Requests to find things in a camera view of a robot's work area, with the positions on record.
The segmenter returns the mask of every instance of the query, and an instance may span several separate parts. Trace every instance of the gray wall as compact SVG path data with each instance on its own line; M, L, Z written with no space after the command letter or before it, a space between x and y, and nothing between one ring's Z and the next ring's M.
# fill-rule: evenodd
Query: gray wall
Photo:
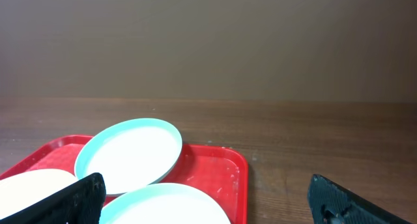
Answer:
M0 95L415 102L416 2L0 0Z

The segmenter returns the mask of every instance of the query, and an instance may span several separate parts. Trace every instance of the wooden table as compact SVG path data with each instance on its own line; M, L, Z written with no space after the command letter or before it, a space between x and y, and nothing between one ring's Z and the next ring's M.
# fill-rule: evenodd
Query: wooden table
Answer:
M140 117L245 155L248 223L313 223L313 173L417 222L416 104L0 98L0 173L51 139Z

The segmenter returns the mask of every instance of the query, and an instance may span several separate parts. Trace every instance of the wooden tabletop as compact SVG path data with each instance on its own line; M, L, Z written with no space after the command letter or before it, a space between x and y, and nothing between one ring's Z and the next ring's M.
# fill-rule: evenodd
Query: wooden tabletop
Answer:
M173 123L187 143L241 152L248 223L313 223L313 173L417 222L417 104L0 98L0 173L52 139L140 117Z

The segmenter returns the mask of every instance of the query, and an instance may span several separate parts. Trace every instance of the round plate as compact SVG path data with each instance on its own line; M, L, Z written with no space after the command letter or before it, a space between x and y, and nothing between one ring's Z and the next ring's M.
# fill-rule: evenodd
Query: round plate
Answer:
M100 224L230 224L206 193L182 184L161 183L126 193L102 209Z
M60 169L39 169L0 180L0 219L15 214L76 182Z
M78 154L78 179L102 174L108 195L119 195L159 182L181 153L182 139L172 124L159 119L118 123L92 138Z

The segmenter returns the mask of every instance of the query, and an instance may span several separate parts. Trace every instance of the red plastic tray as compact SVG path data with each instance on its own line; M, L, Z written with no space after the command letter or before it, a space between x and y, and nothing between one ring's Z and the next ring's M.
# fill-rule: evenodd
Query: red plastic tray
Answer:
M69 135L55 139L4 172L0 180L35 169L62 169L74 174L77 155L91 138ZM177 164L161 182L200 189L224 209L232 224L246 224L248 163L234 150L184 144ZM113 199L108 197L105 205Z

